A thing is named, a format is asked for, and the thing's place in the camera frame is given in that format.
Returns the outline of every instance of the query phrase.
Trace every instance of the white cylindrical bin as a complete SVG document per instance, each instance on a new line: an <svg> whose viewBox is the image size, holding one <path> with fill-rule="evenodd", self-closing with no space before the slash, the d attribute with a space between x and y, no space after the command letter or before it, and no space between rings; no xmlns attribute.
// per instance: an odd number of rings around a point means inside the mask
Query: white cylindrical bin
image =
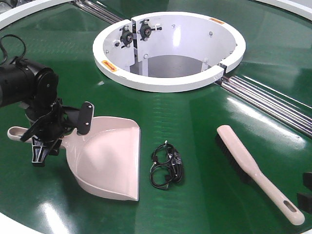
<svg viewBox="0 0 312 234"><path fill-rule="evenodd" d="M110 79L150 92L182 92L220 79L242 60L246 43L227 23L187 12L123 20L94 40L98 68Z"/></svg>

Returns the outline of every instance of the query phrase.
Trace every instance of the cable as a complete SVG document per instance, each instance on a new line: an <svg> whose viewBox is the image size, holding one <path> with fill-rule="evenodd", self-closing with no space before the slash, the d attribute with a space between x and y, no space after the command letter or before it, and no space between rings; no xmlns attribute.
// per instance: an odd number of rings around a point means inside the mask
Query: cable
<svg viewBox="0 0 312 234"><path fill-rule="evenodd" d="M18 40L20 40L20 41L23 43L24 51L23 51L23 53L22 53L20 56L18 56L18 57L16 58L16 64L19 64L20 60L21 60L21 59L24 57L24 55L26 54L26 45L25 45L25 42L24 42L21 38L19 38L18 36L16 36L16 35L7 34L7 35L4 35L4 36L2 36L2 37L0 38L0 49L1 49L1 51L3 52L3 59L2 59L2 61L1 61L1 63L0 63L0 65L4 64L4 63L7 61L7 59L8 59L8 53L6 52L4 46L2 45L2 39L3 39L3 38L6 38L6 37L17 38Z"/></svg>
<svg viewBox="0 0 312 234"><path fill-rule="evenodd" d="M159 162L157 153L165 150L166 152L166 162ZM153 164L150 169L150 181L151 184L158 189L167 190L169 188L169 183L179 183L183 177L183 164L180 157L180 153L176 148L165 141L164 144L159 145L151 155ZM165 182L158 184L154 180L154 174L160 169L167 169L168 174L165 175Z"/></svg>

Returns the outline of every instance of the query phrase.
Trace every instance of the metal rod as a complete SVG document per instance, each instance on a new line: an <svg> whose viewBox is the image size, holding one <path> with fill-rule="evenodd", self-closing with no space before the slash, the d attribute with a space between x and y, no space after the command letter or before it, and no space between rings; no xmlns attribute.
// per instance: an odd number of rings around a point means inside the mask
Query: metal rod
<svg viewBox="0 0 312 234"><path fill-rule="evenodd" d="M312 138L312 118L238 77L217 82L221 87Z"/></svg>
<svg viewBox="0 0 312 234"><path fill-rule="evenodd" d="M273 103L276 103L278 107L282 108L285 111L288 111L290 114L294 114L296 117L301 118L303 121L306 121L307 123L310 124L310 126L312 126L312 118L309 116L306 116L305 114L297 111L296 109L290 107L289 105L287 105L285 102L281 102L278 99L274 98L273 95L271 95L270 93L261 90L260 88L256 87L255 85L244 81L243 79L239 78L239 77L231 77L229 79L229 83L231 82L238 82L241 85L245 86L245 88L249 88L252 92L254 92L256 95L263 97Z"/></svg>
<svg viewBox="0 0 312 234"><path fill-rule="evenodd" d="M108 10L96 5L95 3L91 2L91 1L85 0L84 3L88 6L90 6L91 8L94 8L96 11L102 13L103 15L110 17L115 22L119 22L119 21L123 20L123 18L121 18L117 15L114 15L112 12L109 12Z"/></svg>
<svg viewBox="0 0 312 234"><path fill-rule="evenodd" d="M283 104L282 102L268 97L267 94L258 93L254 89L250 89L248 88L248 86L244 86L243 84L239 83L239 81L237 80L230 79L229 83L233 84L233 86L238 87L239 89L244 90L250 96L254 97L254 99L259 99L261 102L267 104L271 108L277 109L282 113L285 113L285 115L297 119L298 121L302 122L302 124L307 128L312 128L312 122L309 121L309 117L304 118L302 114L298 115L297 111L294 111L294 109L285 106L285 104Z"/></svg>
<svg viewBox="0 0 312 234"><path fill-rule="evenodd" d="M113 13L101 8L100 6L85 0L85 1L80 1L80 0L75 0L75 5L81 8L82 10L89 12L90 14L110 23L114 24L117 23L121 20L122 18L114 15Z"/></svg>

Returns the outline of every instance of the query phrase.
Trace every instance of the dustpan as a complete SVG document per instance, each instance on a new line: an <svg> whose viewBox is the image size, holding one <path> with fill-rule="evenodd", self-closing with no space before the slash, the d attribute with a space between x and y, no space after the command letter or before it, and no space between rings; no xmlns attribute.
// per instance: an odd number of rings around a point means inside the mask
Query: dustpan
<svg viewBox="0 0 312 234"><path fill-rule="evenodd" d="M8 137L20 140L27 129L11 127ZM140 128L126 118L94 117L90 132L77 129L62 139L78 184L96 196L138 201Z"/></svg>

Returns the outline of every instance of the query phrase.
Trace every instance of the green conveyor belt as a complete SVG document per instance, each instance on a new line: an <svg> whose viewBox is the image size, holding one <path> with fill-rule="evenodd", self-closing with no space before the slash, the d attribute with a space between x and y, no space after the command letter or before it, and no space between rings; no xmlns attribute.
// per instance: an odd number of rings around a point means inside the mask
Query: green conveyor belt
<svg viewBox="0 0 312 234"><path fill-rule="evenodd" d="M103 3L124 18L188 11L229 23L247 43L242 63L231 74L292 97L289 101L312 116L310 21L249 0ZM217 147L215 135L218 126L231 125L264 174L294 204L297 192L312 193L302 183L302 173L312 170L312 139L215 84L164 94L110 80L98 70L92 54L94 38L107 26L67 3L21 19L1 30L0 36L20 36L27 44L26 58L54 69L59 75L58 95L66 105L79 107L87 100L95 105L95 116L131 118L139 124L139 202L85 192L67 165L65 150L49 156L44 168L33 167L31 145L6 136L11 126L29 126L23 110L13 104L0 109L1 213L47 234L296 234L312 228L310 214L303 212L305 223L294 226L256 184L243 184ZM8 51L16 55L21 47L12 43ZM181 153L185 179L161 191L149 182L150 154L165 140ZM62 225L53 226L44 212L47 207Z"/></svg>

